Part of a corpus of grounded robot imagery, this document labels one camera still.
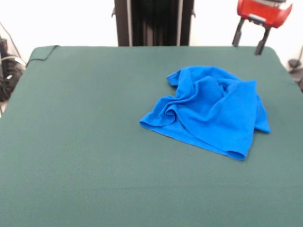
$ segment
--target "black vertical post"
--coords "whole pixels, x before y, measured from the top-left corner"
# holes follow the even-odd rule
[[[180,46],[189,45],[190,22],[194,9],[194,0],[183,0]]]
[[[115,12],[119,46],[129,46],[127,0],[115,0]]]

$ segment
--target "green tablecloth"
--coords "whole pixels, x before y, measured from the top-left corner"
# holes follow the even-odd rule
[[[303,96],[275,52],[242,47],[44,47],[0,119],[0,227],[302,227]],[[270,135],[245,161],[142,128],[213,65],[256,79]]]

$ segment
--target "black equipment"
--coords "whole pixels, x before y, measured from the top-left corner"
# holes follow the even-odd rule
[[[194,0],[115,0],[119,46],[189,44]]]

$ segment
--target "green table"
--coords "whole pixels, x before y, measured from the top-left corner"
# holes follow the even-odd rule
[[[0,119],[0,227],[302,227],[303,97],[275,52],[43,47]],[[258,81],[272,133],[245,161],[142,128],[166,76]]]

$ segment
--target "black metal frame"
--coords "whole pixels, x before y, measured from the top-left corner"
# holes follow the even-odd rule
[[[132,45],[178,45],[177,24],[179,0],[166,0],[165,4],[169,4],[169,10],[160,15],[155,15],[154,12],[164,4],[164,1],[146,1],[145,4],[149,4],[149,7],[153,9],[153,15],[149,15],[153,20],[146,19],[146,12],[140,8],[142,1],[143,0],[131,0]],[[193,7],[194,0],[183,0],[180,45],[189,45],[190,22]],[[118,44],[119,46],[129,46],[127,0],[115,0],[113,14],[116,15]],[[147,36],[150,35],[148,30],[153,31],[152,37],[149,37],[149,39],[147,38]]]
[[[115,0],[114,14],[116,15],[118,45],[129,46],[127,0]]]
[[[194,2],[194,0],[183,0],[180,46],[189,45],[191,15],[194,14]]]

